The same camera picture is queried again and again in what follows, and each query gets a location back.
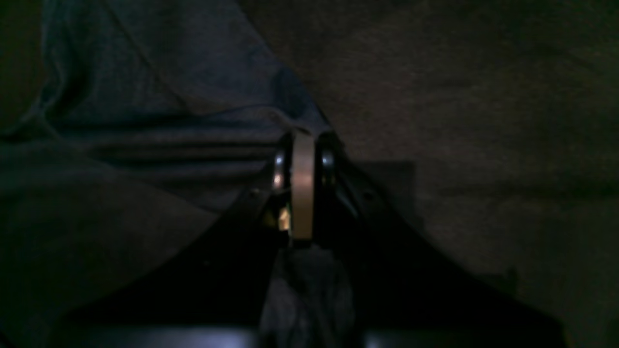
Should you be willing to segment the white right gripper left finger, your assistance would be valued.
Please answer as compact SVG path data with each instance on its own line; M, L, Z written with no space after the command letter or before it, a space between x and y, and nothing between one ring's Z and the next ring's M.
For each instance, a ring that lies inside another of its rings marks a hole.
M263 348L261 312L277 253L310 244L316 144L285 136L217 222L152 273L63 322L65 348Z

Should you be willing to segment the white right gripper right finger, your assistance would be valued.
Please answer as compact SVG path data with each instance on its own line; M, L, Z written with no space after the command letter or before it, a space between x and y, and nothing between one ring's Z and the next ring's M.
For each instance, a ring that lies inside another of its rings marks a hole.
M355 348L564 348L564 326L453 262L344 154L317 140L314 235L352 288Z

